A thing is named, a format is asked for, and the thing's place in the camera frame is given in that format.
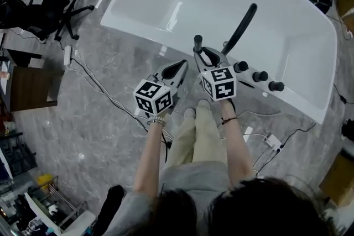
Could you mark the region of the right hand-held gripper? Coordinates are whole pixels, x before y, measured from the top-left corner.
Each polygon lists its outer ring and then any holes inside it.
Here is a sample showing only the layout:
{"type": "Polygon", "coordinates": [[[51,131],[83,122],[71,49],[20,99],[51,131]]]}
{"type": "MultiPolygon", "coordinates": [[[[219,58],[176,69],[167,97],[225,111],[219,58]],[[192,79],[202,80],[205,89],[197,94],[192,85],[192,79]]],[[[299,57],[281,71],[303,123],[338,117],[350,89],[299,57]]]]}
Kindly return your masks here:
{"type": "Polygon", "coordinates": [[[234,68],[226,55],[213,48],[193,49],[194,59],[199,71],[203,90],[213,101],[220,101],[236,96],[237,78],[234,68]]]}

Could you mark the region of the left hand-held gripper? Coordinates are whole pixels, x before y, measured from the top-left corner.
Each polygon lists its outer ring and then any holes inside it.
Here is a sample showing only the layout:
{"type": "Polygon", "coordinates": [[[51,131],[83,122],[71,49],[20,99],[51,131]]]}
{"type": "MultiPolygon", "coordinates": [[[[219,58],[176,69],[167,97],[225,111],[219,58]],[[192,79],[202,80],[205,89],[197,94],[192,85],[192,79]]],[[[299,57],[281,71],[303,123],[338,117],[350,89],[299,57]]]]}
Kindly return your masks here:
{"type": "Polygon", "coordinates": [[[151,116],[158,116],[166,110],[172,111],[188,67],[186,60],[170,62],[141,80],[133,91],[138,108],[151,116]]]}

